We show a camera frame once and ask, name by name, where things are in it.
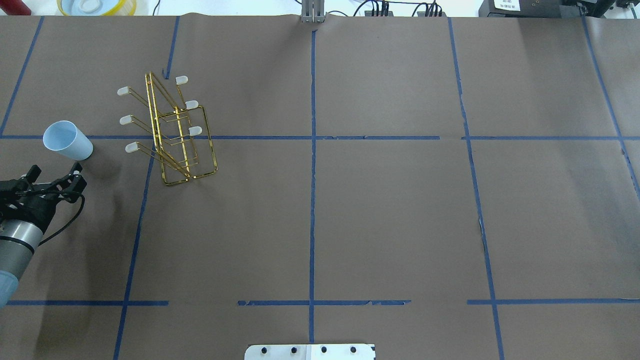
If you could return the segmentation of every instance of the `cup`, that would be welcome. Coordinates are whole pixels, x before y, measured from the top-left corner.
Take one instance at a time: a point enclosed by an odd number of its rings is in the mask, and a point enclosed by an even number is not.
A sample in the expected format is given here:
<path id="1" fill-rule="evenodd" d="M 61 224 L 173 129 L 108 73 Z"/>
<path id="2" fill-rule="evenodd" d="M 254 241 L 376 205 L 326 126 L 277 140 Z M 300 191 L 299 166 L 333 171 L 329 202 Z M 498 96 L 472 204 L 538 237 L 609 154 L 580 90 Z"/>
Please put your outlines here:
<path id="1" fill-rule="evenodd" d="M 93 152 L 93 144 L 71 121 L 58 121 L 45 130 L 42 137 L 44 146 L 58 154 L 76 161 L 88 158 Z"/>

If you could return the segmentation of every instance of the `white rubber tip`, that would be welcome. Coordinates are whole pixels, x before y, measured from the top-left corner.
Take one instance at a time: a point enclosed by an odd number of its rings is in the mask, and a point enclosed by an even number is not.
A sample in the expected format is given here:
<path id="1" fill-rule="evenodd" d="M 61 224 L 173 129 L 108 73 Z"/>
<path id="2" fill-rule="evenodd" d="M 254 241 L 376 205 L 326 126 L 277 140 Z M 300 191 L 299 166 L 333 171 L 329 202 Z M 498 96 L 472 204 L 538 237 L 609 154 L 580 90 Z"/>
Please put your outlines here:
<path id="1" fill-rule="evenodd" d="M 131 118 L 131 115 L 126 115 L 120 118 L 120 125 L 131 124 L 132 121 L 133 119 Z"/>
<path id="2" fill-rule="evenodd" d="M 189 81 L 189 78 L 187 78 L 185 75 L 178 76 L 177 78 L 175 78 L 176 85 L 184 85 L 187 83 L 187 81 Z"/>
<path id="3" fill-rule="evenodd" d="M 184 104 L 187 106 L 187 110 L 193 110 L 193 109 L 197 108 L 198 105 L 200 105 L 200 104 L 198 104 L 198 101 L 196 101 L 196 100 L 189 100 L 189 101 L 185 102 Z"/>
<path id="4" fill-rule="evenodd" d="M 202 128 L 200 126 L 193 126 L 189 128 L 189 136 L 196 136 L 202 134 Z"/>
<path id="5" fill-rule="evenodd" d="M 128 152 L 129 154 L 138 150 L 140 150 L 140 148 L 138 147 L 137 142 L 132 142 L 124 147 L 124 151 Z"/>
<path id="6" fill-rule="evenodd" d="M 129 87 L 125 86 L 123 88 L 118 89 L 118 96 L 125 96 L 129 93 Z"/>

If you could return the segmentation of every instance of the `label sticker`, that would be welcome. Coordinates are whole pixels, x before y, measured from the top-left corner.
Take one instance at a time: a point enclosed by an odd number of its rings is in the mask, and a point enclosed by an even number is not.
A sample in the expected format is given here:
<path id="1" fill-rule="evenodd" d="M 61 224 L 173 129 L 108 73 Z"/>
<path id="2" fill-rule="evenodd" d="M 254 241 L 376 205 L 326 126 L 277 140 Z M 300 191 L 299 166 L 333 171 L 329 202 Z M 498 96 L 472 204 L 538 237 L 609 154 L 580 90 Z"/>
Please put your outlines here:
<path id="1" fill-rule="evenodd" d="M 520 0 L 493 0 L 493 4 L 498 9 L 509 10 L 512 12 L 520 11 Z"/>

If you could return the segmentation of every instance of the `blue tape line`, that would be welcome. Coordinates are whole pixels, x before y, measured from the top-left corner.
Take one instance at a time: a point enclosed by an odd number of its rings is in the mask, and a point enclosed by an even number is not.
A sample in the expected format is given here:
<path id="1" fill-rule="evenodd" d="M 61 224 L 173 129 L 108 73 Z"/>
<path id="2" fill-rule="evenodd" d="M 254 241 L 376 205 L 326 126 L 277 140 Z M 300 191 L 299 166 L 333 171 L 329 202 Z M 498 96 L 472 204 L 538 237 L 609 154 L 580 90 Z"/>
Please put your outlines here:
<path id="1" fill-rule="evenodd" d="M 40 34 L 40 29 L 42 29 L 43 22 L 44 22 L 44 16 L 41 16 L 40 22 L 38 22 L 38 27 L 36 28 L 36 32 L 33 34 L 33 39 L 31 40 L 29 51 L 27 52 L 27 56 L 24 59 L 24 63 L 22 64 L 20 75 L 18 75 L 18 81 L 15 82 L 15 87 L 13 88 L 13 93 L 11 94 L 9 105 L 6 107 L 6 112 L 4 113 L 4 119 L 2 120 L 2 125 L 0 125 L 0 136 L 2 135 L 2 133 L 4 133 L 4 128 L 6 127 L 6 123 L 9 121 L 9 114 L 11 113 L 13 102 L 15 100 L 16 95 L 18 94 L 18 89 L 20 88 L 20 83 L 22 82 L 22 77 L 24 76 L 24 72 L 27 70 L 27 65 L 29 64 L 29 59 L 31 59 L 31 53 L 33 52 L 33 48 L 34 46 L 36 46 L 36 40 L 38 40 L 38 35 Z"/>
<path id="2" fill-rule="evenodd" d="M 169 61 L 166 64 L 166 74 L 164 79 L 169 79 L 169 73 L 171 73 L 171 63 L 173 61 L 173 50 L 175 49 L 175 39 L 178 37 L 178 24 L 180 24 L 180 17 L 175 17 L 175 25 L 173 26 L 173 38 L 171 40 L 171 50 L 169 50 Z"/>
<path id="3" fill-rule="evenodd" d="M 308 300 L 249 300 L 239 301 L 238 306 L 309 306 Z"/>
<path id="4" fill-rule="evenodd" d="M 167 300 L 130 300 L 127 306 L 169 306 L 169 302 Z"/>
<path id="5" fill-rule="evenodd" d="M 463 136 L 462 140 L 619 140 L 617 136 Z"/>
<path id="6" fill-rule="evenodd" d="M 309 343 L 314 343 L 316 276 L 316 30 L 311 32 L 311 209 L 309 231 Z"/>
<path id="7" fill-rule="evenodd" d="M 122 344 L 122 334 L 124 332 L 124 323 L 127 318 L 127 306 L 129 305 L 129 295 L 131 294 L 131 283 L 133 282 L 133 272 L 136 268 L 136 256 L 138 256 L 138 245 L 140 244 L 140 232 L 142 230 L 142 219 L 145 215 L 147 207 L 147 195 L 149 193 L 149 180 L 151 179 L 151 170 L 154 167 L 154 158 L 149 159 L 147 169 L 147 179 L 145 180 L 145 190 L 142 193 L 142 203 L 140 205 L 140 215 L 138 217 L 138 228 L 136 229 L 136 239 L 133 243 L 133 251 L 131 252 L 131 263 L 129 264 L 129 275 L 127 276 L 127 287 L 124 291 L 124 301 L 122 304 L 122 313 L 120 314 L 120 325 L 118 326 L 118 336 L 116 337 L 116 345 L 113 351 L 113 359 L 118 359 L 120 355 L 120 345 Z"/>
<path id="8" fill-rule="evenodd" d="M 467 122 L 467 112 L 465 110 L 465 104 L 462 101 L 462 81 L 460 79 L 460 67 L 458 65 L 458 55 L 456 53 L 456 40 L 453 34 L 453 23 L 451 22 L 451 18 L 448 17 L 447 21 L 449 22 L 449 37 L 451 38 L 451 51 L 453 53 L 453 64 L 456 70 L 456 82 L 458 84 L 458 96 L 460 97 L 460 111 L 462 112 L 462 118 L 464 120 L 465 125 L 465 138 L 467 143 L 467 152 L 469 156 L 469 167 L 471 168 L 471 179 L 474 184 L 474 195 L 476 197 L 476 208 L 477 214 L 480 221 L 480 232 L 482 235 L 482 243 L 484 245 L 484 266 L 486 268 L 486 277 L 489 284 L 489 294 L 492 300 L 495 300 L 495 289 L 493 287 L 493 275 L 491 271 L 491 260 L 489 258 L 489 246 L 486 242 L 486 232 L 484 230 L 484 217 L 482 213 L 482 204 L 480 203 L 480 192 L 478 190 L 478 183 L 476 177 L 476 165 L 474 164 L 474 156 L 473 150 L 471 148 L 471 140 L 469 124 Z M 498 307 L 494 304 L 492 305 L 493 311 L 493 326 L 495 327 L 495 339 L 498 345 L 498 356 L 500 360 L 504 360 L 504 349 L 502 346 L 502 332 L 500 330 L 500 320 L 498 317 Z"/>
<path id="9" fill-rule="evenodd" d="M 318 136 L 318 140 L 440 140 L 439 136 Z"/>
<path id="10" fill-rule="evenodd" d="M 122 306 L 119 300 L 10 300 L 7 306 Z M 130 301 L 129 306 L 169 306 L 169 302 Z"/>
<path id="11" fill-rule="evenodd" d="M 403 306 L 411 300 L 315 300 L 314 306 Z M 307 300 L 240 300 L 238 306 L 309 306 Z"/>
<path id="12" fill-rule="evenodd" d="M 122 301 L 10 300 L 8 306 L 122 306 Z"/>
<path id="13" fill-rule="evenodd" d="M 318 306 L 404 306 L 411 300 L 316 300 Z"/>
<path id="14" fill-rule="evenodd" d="M 177 137 L 177 135 L 168 135 L 168 137 Z M 89 139 L 96 140 L 151 140 L 151 135 L 87 135 Z M 206 140 L 206 135 L 194 136 L 198 140 Z M 298 135 L 213 135 L 213 140 L 311 140 L 311 136 Z M 1 135 L 0 139 L 19 139 L 19 140 L 41 140 L 42 135 Z M 460 140 L 466 140 L 466 136 L 462 136 Z M 620 140 L 617 136 L 469 136 L 469 140 L 525 140 L 525 141 L 609 141 Z M 640 136 L 622 136 L 624 141 L 638 141 Z M 439 136 L 316 136 L 316 140 L 441 140 Z"/>
<path id="15" fill-rule="evenodd" d="M 620 131 L 620 126 L 618 125 L 618 119 L 616 118 L 616 114 L 613 111 L 613 106 L 611 106 L 611 100 L 609 99 L 609 93 L 607 91 L 607 87 L 604 85 L 604 80 L 602 79 L 602 74 L 600 73 L 600 67 L 598 66 L 598 60 L 596 59 L 596 55 L 593 52 L 593 46 L 591 45 L 591 36 L 589 35 L 587 20 L 584 18 L 584 16 L 582 16 L 582 27 L 584 28 L 584 36 L 587 38 L 587 47 L 589 48 L 589 54 L 591 55 L 593 68 L 596 70 L 596 75 L 598 76 L 598 82 L 600 83 L 600 88 L 602 88 L 602 93 L 604 94 L 604 99 L 607 102 L 607 108 L 609 109 L 609 114 L 611 115 L 613 126 L 616 128 L 616 134 L 618 135 L 618 140 L 620 141 L 620 147 L 622 148 L 622 153 L 625 157 L 625 161 L 627 162 L 627 168 L 629 170 L 629 175 L 631 175 L 631 181 L 633 182 L 634 188 L 636 189 L 636 197 L 638 198 L 638 200 L 640 200 L 640 186 L 638 186 L 636 172 L 634 172 L 634 167 L 633 165 L 631 165 L 631 159 L 629 159 L 627 146 L 625 145 L 625 141 L 622 138 L 622 132 Z"/>
<path id="16" fill-rule="evenodd" d="M 275 136 L 251 136 L 251 135 L 213 135 L 213 140 L 311 140 L 311 136 L 288 136 L 288 135 L 275 135 Z"/>
<path id="17" fill-rule="evenodd" d="M 640 304 L 640 299 L 496 299 L 467 300 L 467 305 Z"/>

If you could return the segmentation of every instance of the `black cable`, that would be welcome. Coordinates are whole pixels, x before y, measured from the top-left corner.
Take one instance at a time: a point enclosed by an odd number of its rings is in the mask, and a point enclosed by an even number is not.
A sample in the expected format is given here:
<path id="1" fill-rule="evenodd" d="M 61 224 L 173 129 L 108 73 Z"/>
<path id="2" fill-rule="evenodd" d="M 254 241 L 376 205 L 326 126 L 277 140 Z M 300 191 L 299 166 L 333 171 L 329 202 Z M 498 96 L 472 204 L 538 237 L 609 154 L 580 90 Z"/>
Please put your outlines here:
<path id="1" fill-rule="evenodd" d="M 45 195 L 45 194 L 55 194 L 55 195 L 77 195 L 81 201 L 80 201 L 80 208 L 78 208 L 78 211 L 76 212 L 76 214 L 74 215 L 74 217 L 71 218 L 71 220 L 69 220 L 63 227 L 60 228 L 60 230 L 56 231 L 55 233 L 53 233 L 51 236 L 49 236 L 48 238 L 42 240 L 38 246 L 44 244 L 45 242 L 55 238 L 57 235 L 59 235 L 60 233 L 62 233 L 64 230 L 66 230 L 72 222 L 76 221 L 76 219 L 80 216 L 80 213 L 82 213 L 82 210 L 84 209 L 84 202 L 85 202 L 85 197 L 83 194 L 78 193 L 78 192 L 65 192 L 65 191 L 55 191 L 55 190 L 40 190 L 40 191 L 27 191 L 27 192 L 20 192 L 17 193 L 16 195 L 19 195 L 21 197 L 25 197 L 25 196 L 33 196 L 33 195 Z"/>
<path id="2" fill-rule="evenodd" d="M 409 5 L 418 5 L 421 3 L 406 3 L 404 1 L 387 1 L 388 3 L 392 3 L 392 4 L 409 4 Z"/>
<path id="3" fill-rule="evenodd" d="M 156 9 L 158 9 L 158 6 L 160 6 L 160 1 L 161 0 L 158 0 L 156 7 L 154 8 L 154 11 L 151 13 L 151 16 L 156 16 Z"/>
<path id="4" fill-rule="evenodd" d="M 69 225 L 71 225 L 72 222 L 76 221 L 76 219 L 80 216 L 80 213 L 82 212 L 82 210 L 84 209 L 84 195 L 81 193 L 72 193 L 72 192 L 60 192 L 60 195 L 65 195 L 65 194 L 77 194 L 80 197 L 80 208 L 78 208 L 78 211 L 76 212 L 76 214 L 74 215 L 74 217 L 71 218 L 71 220 L 69 220 L 63 227 L 60 228 L 60 230 L 56 231 L 55 233 L 53 233 L 50 237 L 42 240 L 38 246 L 41 246 L 42 244 L 44 244 L 45 242 L 55 238 L 57 235 L 59 235 L 60 233 L 62 233 L 64 230 L 66 230 Z"/>
<path id="5" fill-rule="evenodd" d="M 424 14 L 424 16 L 425 17 L 432 17 L 433 16 L 433 10 L 435 9 L 436 5 L 438 5 L 438 4 L 436 4 L 436 2 L 433 1 L 431 3 L 431 5 L 429 6 L 429 10 L 427 11 L 426 14 Z"/>
<path id="6" fill-rule="evenodd" d="M 328 13 L 341 13 L 341 14 L 343 14 L 344 16 L 349 17 L 349 15 L 347 15 L 347 14 L 345 14 L 345 13 L 343 13 L 342 11 L 339 11 L 339 10 L 332 10 L 332 11 L 330 11 L 330 12 L 328 12 Z"/>
<path id="7" fill-rule="evenodd" d="M 429 4 L 427 4 L 427 3 L 419 3 L 419 4 L 418 4 L 418 6 L 416 6 L 416 7 L 415 7 L 415 9 L 413 9 L 413 14 L 411 14 L 411 17 L 415 16 L 415 13 L 417 13 L 417 12 L 418 12 L 418 8 L 420 7 L 420 5 L 424 5 L 424 7 L 425 7 L 425 10 L 424 10 L 424 11 L 425 11 L 425 12 L 426 12 L 427 10 L 429 10 Z"/>
<path id="8" fill-rule="evenodd" d="M 360 6 L 358 6 L 358 8 L 356 9 L 356 11 L 353 13 L 353 16 L 358 15 L 358 11 L 361 9 L 361 7 L 362 7 L 364 4 L 368 3 L 369 1 L 370 1 L 370 2 L 372 2 L 372 3 L 374 3 L 374 4 L 376 5 L 376 7 L 375 7 L 376 12 L 378 12 L 378 11 L 380 10 L 380 8 L 378 8 L 378 2 L 377 2 L 377 1 L 375 1 L 375 0 L 366 0 L 366 1 L 363 1 L 362 3 L 360 3 Z M 373 7 L 373 5 L 371 5 L 371 15 L 373 15 L 373 9 L 374 9 L 374 7 Z"/>

